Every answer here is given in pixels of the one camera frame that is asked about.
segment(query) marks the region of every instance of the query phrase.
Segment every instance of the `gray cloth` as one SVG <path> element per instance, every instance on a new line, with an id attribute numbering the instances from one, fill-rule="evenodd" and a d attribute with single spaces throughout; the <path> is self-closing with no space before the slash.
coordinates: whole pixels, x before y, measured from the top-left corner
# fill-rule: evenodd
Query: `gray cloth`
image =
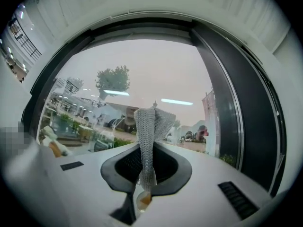
<path id="1" fill-rule="evenodd" d="M 161 109 L 140 108 L 134 112 L 139 138 L 143 169 L 139 175 L 140 183 L 145 191 L 157 184 L 152 166 L 152 148 L 154 141 L 162 140 L 173 126 L 176 116 Z"/>

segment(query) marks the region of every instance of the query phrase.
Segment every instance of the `black slot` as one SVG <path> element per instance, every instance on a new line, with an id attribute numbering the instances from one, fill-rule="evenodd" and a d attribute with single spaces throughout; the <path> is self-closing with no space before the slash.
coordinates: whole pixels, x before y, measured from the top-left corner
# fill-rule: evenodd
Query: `black slot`
<path id="1" fill-rule="evenodd" d="M 221 183 L 218 186 L 241 219 L 246 219 L 258 211 L 258 208 L 232 182 Z"/>
<path id="2" fill-rule="evenodd" d="M 82 162 L 76 161 L 76 162 L 72 162 L 72 163 L 69 163 L 69 164 L 61 165 L 61 168 L 62 168 L 63 171 L 66 171 L 66 170 L 70 170 L 70 169 L 73 169 L 73 168 L 76 168 L 76 167 L 79 167 L 79 166 L 82 166 L 82 165 L 84 165 Z"/>

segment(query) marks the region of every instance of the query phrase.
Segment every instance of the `ceiling light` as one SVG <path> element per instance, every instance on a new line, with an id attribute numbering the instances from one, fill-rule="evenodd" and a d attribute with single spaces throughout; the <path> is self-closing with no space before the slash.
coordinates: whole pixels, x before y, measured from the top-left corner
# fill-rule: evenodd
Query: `ceiling light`
<path id="1" fill-rule="evenodd" d="M 190 103 L 190 102 L 184 102 L 184 101 L 178 101 L 178 100 L 171 100 L 171 99 L 165 99 L 165 98 L 162 98 L 162 99 L 161 99 L 161 102 L 164 102 L 164 103 L 171 103 L 171 104 L 193 105 L 193 103 Z"/>
<path id="2" fill-rule="evenodd" d="M 111 91 L 111 90 L 103 90 L 103 91 L 105 91 L 108 94 L 129 96 L 127 92 L 119 92 L 119 91 Z"/>

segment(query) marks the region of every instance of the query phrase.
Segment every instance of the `person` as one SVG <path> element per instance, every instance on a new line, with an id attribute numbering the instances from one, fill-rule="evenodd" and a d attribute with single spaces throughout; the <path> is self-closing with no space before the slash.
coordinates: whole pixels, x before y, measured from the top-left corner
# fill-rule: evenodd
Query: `person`
<path id="1" fill-rule="evenodd" d="M 206 144 L 206 139 L 204 136 L 208 136 L 207 127 L 205 125 L 201 125 L 195 135 L 196 140 L 201 141 Z"/>

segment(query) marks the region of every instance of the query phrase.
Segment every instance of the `glass window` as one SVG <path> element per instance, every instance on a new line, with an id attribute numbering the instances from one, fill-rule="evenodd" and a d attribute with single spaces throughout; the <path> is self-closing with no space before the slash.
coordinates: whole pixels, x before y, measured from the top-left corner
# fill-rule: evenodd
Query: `glass window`
<path id="1" fill-rule="evenodd" d="M 39 125 L 63 155 L 91 154 L 136 141 L 134 112 L 176 115 L 163 143 L 219 157 L 220 123 L 207 69 L 196 47 L 129 40 L 74 55 L 58 73 Z"/>

